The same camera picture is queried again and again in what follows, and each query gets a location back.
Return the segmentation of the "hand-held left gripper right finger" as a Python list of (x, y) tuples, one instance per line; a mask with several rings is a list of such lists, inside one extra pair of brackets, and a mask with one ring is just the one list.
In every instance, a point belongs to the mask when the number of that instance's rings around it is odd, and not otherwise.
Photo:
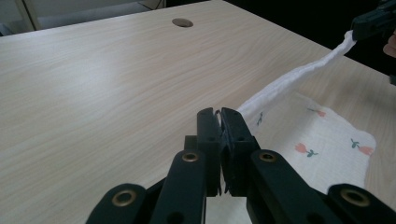
[(225, 191), (234, 197), (246, 197), (250, 154), (260, 147), (238, 111), (223, 107), (220, 114), (224, 143), (221, 167), (226, 184)]

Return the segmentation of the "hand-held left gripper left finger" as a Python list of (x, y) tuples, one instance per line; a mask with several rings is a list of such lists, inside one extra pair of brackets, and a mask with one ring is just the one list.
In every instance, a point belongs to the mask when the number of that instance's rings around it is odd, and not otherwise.
[(185, 136), (185, 149), (196, 149), (205, 155), (206, 195), (221, 194), (220, 136), (218, 118), (212, 107), (197, 113), (197, 134)]

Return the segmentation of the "white flower print muslin cloth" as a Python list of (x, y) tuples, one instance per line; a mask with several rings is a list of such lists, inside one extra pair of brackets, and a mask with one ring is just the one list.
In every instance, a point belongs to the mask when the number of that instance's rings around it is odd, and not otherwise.
[(321, 193), (336, 184), (362, 188), (376, 142), (371, 134), (296, 90), (355, 44), (353, 33), (346, 32), (329, 54), (294, 68), (237, 108), (251, 133)]

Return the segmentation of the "white furniture frame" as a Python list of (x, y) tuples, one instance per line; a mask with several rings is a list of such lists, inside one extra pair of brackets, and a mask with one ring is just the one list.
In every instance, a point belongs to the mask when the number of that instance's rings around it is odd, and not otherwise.
[(38, 21), (32, 0), (14, 0), (23, 22), (29, 31), (38, 31), (41, 25)]

